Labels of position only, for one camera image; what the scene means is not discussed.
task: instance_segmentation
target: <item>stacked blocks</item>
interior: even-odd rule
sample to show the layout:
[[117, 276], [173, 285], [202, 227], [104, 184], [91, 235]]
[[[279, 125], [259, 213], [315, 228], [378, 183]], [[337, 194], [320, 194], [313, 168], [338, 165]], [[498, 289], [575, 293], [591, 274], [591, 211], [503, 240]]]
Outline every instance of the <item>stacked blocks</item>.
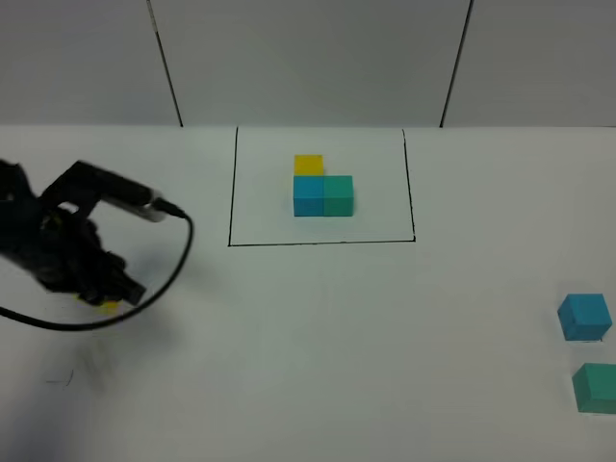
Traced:
[[586, 363], [573, 381], [579, 412], [616, 414], [616, 365]]
[[598, 341], [612, 325], [601, 294], [568, 294], [558, 318], [568, 341]]
[[295, 156], [296, 217], [352, 217], [353, 177], [325, 176], [322, 156]]

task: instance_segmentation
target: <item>cube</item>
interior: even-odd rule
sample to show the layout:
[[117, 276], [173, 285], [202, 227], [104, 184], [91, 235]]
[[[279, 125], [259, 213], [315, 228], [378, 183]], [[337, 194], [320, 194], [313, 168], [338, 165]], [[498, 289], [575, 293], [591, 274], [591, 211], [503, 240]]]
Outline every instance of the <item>cube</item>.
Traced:
[[612, 325], [601, 294], [568, 294], [558, 318], [568, 341], [598, 341]]
[[296, 176], [293, 180], [293, 208], [296, 217], [323, 216], [323, 177]]
[[616, 365], [586, 363], [573, 382], [579, 412], [616, 414]]
[[326, 217], [352, 217], [353, 215], [353, 177], [325, 176], [323, 185]]
[[295, 176], [323, 175], [323, 156], [295, 156]]

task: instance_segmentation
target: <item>blue cube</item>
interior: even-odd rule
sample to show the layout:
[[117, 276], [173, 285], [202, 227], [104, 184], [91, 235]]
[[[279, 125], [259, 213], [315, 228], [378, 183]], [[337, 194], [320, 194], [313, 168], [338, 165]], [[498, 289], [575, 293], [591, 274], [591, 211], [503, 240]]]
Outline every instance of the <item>blue cube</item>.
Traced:
[[612, 325], [601, 294], [568, 294], [558, 318], [568, 341], [598, 341]]
[[323, 177], [295, 176], [293, 180], [293, 208], [296, 217], [323, 216]]

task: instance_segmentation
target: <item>table surface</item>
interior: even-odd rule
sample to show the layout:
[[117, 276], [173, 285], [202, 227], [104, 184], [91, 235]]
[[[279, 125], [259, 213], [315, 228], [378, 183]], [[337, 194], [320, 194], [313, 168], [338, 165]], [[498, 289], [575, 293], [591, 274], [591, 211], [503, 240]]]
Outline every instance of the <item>table surface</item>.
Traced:
[[[616, 132], [408, 129], [414, 243], [271, 247], [227, 246], [234, 140], [235, 127], [0, 127], [37, 193], [84, 159], [165, 192], [198, 230], [182, 277], [133, 321], [76, 335], [0, 322], [3, 450], [612, 460], [616, 418], [579, 414], [571, 375], [616, 363], [616, 337], [567, 344], [556, 309], [571, 292], [616, 303]], [[136, 278], [165, 280], [181, 220], [93, 217]], [[0, 276], [3, 306], [75, 319], [4, 261]]]

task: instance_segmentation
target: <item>black line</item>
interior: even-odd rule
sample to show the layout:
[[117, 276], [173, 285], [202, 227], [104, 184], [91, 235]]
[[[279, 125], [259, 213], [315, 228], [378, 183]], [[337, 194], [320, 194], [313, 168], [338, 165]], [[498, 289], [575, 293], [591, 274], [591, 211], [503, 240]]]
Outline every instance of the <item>black line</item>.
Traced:
[[229, 214], [229, 244], [231, 246], [231, 233], [233, 232], [233, 204], [235, 202], [235, 170], [238, 164], [238, 135], [240, 134], [240, 126], [235, 129], [235, 154], [233, 156], [233, 186], [231, 187], [231, 213]]
[[458, 73], [458, 66], [460, 64], [460, 57], [462, 56], [462, 48], [466, 40], [466, 33], [469, 29], [469, 21], [471, 19], [471, 12], [473, 11], [473, 5], [475, 0], [469, 0], [469, 9], [466, 11], [466, 19], [464, 21], [464, 29], [462, 29], [462, 37], [460, 38], [460, 45], [458, 46], [458, 54], [455, 57], [455, 64], [453, 65], [453, 72], [451, 73], [451, 81], [449, 82], [449, 90], [447, 91], [447, 99], [445, 100], [445, 108], [443, 108], [443, 115], [441, 115], [441, 124], [439, 127], [443, 128], [445, 124], [445, 117], [447, 116], [447, 109], [449, 107], [449, 99], [451, 98], [451, 90], [453, 89], [453, 82], [455, 76]]
[[413, 216], [413, 196], [411, 195], [411, 176], [408, 170], [408, 154], [406, 153], [406, 133], [402, 129], [402, 138], [404, 139], [404, 166], [406, 167], [406, 186], [408, 187], [408, 203], [411, 208], [411, 226], [413, 226], [413, 239], [417, 239], [415, 235], [415, 218]]
[[75, 373], [74, 369], [70, 370], [70, 377], [68, 378], [68, 381], [66, 382], [66, 385], [64, 385], [64, 387], [67, 387], [68, 385], [70, 385], [70, 382], [72, 382], [73, 380], [73, 374]]
[[158, 26], [156, 25], [156, 18], [154, 17], [154, 9], [150, 0], [146, 0], [147, 8], [150, 12], [150, 19], [152, 20], [152, 27], [154, 28], [154, 35], [158, 43], [158, 51], [161, 53], [161, 60], [163, 61], [163, 67], [165, 68], [165, 75], [167, 76], [167, 83], [169, 84], [169, 90], [171, 91], [171, 98], [173, 98], [173, 106], [175, 107], [175, 113], [177, 114], [177, 120], [180, 122], [180, 127], [184, 127], [182, 121], [182, 115], [180, 114], [180, 107], [177, 104], [177, 97], [175, 96], [175, 90], [173, 89], [173, 83], [171, 82], [171, 74], [169, 73], [169, 67], [167, 65], [167, 58], [165, 57], [165, 50], [163, 49], [163, 43], [161, 42], [161, 35], [158, 32]]
[[391, 241], [338, 241], [331, 243], [272, 243], [272, 244], [232, 244], [229, 247], [278, 247], [290, 245], [332, 245], [332, 244], [399, 244], [413, 243], [415, 239], [401, 239]]

